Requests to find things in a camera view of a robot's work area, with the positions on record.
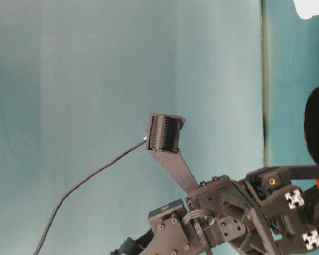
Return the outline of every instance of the robotic arm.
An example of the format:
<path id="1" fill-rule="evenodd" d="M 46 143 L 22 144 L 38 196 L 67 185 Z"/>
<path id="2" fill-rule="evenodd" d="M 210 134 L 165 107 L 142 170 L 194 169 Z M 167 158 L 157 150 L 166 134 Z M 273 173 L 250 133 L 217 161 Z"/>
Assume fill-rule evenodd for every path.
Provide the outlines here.
<path id="1" fill-rule="evenodd" d="M 178 147 L 183 125 L 180 116 L 151 114 L 146 151 L 186 191 L 189 210 L 177 200 L 150 212 L 151 229 L 111 255 L 210 255 L 224 242 L 248 255 L 319 249 L 319 187 L 303 191 L 291 182 L 319 180 L 319 165 L 265 167 L 239 181 L 223 175 L 199 185 Z"/>

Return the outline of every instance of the screw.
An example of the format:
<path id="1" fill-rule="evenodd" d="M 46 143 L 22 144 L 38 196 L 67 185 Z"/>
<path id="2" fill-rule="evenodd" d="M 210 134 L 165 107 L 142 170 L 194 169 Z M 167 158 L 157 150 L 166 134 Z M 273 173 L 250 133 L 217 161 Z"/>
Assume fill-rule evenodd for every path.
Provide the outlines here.
<path id="1" fill-rule="evenodd" d="M 274 186 L 274 185 L 276 185 L 276 179 L 274 179 L 274 178 L 270 178 L 269 183 L 270 183 L 270 186 Z"/>

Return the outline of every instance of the black disc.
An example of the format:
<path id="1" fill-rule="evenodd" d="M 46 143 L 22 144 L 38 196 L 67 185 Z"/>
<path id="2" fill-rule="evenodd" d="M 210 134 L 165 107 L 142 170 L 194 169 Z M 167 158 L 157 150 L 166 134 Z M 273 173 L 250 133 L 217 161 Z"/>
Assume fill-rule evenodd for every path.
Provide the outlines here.
<path id="1" fill-rule="evenodd" d="M 308 98 L 304 119 L 305 140 L 313 160 L 319 164 L 319 87 Z"/>

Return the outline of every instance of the hex screw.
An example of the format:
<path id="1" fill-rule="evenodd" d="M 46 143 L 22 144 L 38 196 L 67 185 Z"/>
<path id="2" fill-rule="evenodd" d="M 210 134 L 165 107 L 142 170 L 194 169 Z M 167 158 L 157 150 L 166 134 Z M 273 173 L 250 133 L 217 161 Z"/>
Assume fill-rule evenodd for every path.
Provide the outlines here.
<path id="1" fill-rule="evenodd" d="M 276 185 L 276 179 L 270 178 L 269 183 L 270 183 L 270 186 L 275 186 Z"/>

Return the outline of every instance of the black wire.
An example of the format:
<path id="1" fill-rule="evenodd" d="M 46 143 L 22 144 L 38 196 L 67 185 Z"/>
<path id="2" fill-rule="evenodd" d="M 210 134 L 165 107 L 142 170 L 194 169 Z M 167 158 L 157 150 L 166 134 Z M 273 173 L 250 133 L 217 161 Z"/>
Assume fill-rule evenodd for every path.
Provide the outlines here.
<path id="1" fill-rule="evenodd" d="M 39 241 L 38 247 L 36 248 L 36 251 L 34 252 L 34 255 L 38 255 L 41 248 L 43 247 L 43 244 L 45 242 L 47 233 L 49 231 L 49 228 L 52 225 L 52 222 L 54 220 L 55 215 L 57 214 L 59 207 L 62 205 L 62 203 L 64 202 L 64 200 L 73 192 L 75 191 L 77 188 L 79 188 L 80 186 L 82 186 L 86 181 L 88 181 L 89 179 L 91 179 L 92 177 L 94 177 L 96 174 L 98 174 L 99 172 L 103 171 L 104 169 L 108 168 L 109 166 L 111 166 L 112 164 L 116 163 L 118 160 L 120 160 L 122 157 L 124 157 L 126 154 L 132 152 L 133 150 L 137 149 L 139 146 L 143 145 L 146 141 L 142 141 L 136 145 L 134 145 L 133 147 L 131 147 L 130 149 L 126 150 L 125 152 L 123 152 L 122 154 L 120 154 L 119 156 L 117 156 L 116 158 L 112 159 L 109 163 L 107 163 L 106 165 L 102 166 L 100 169 L 97 169 L 95 171 L 93 171 L 91 174 L 89 174 L 88 176 L 86 176 L 83 180 L 81 180 L 80 182 L 78 182 L 73 188 L 69 189 L 65 195 L 63 195 L 61 197 L 61 199 L 59 200 L 58 204 L 56 205 L 56 207 L 54 208 L 48 223 L 45 227 L 45 230 L 43 232 L 43 235 L 41 236 L 41 239 Z"/>

